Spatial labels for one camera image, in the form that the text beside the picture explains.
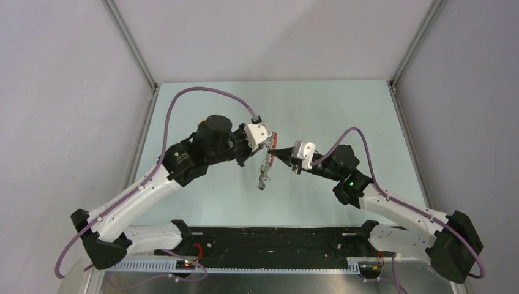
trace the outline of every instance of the white table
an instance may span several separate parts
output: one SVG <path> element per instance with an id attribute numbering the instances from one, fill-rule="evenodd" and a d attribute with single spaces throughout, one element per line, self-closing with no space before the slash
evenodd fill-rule
<path id="1" fill-rule="evenodd" d="M 157 161 L 173 96 L 191 86 L 221 89 L 246 100 L 278 132 L 278 148 L 305 140 L 314 142 L 324 154 L 345 129 L 359 127 L 368 141 L 380 185 L 425 205 L 384 80 L 163 83 L 137 178 Z M 228 117 L 233 130 L 250 122 L 249 113 L 236 101 L 214 93 L 190 92 L 173 109 L 168 145 L 187 138 L 212 114 Z M 343 142 L 352 145 L 360 160 L 359 170 L 369 175 L 360 137 L 352 133 Z M 236 162 L 209 167 L 207 175 L 157 203 L 135 224 L 162 224 L 173 219 L 182 219 L 190 226 L 314 227 L 362 225 L 367 219 L 391 224 L 383 217 L 340 204 L 332 192 L 335 182 L 305 173 L 297 176 L 279 160 L 269 172 L 271 181 L 260 191 L 256 185 L 265 155 L 260 151 L 244 168 Z"/>

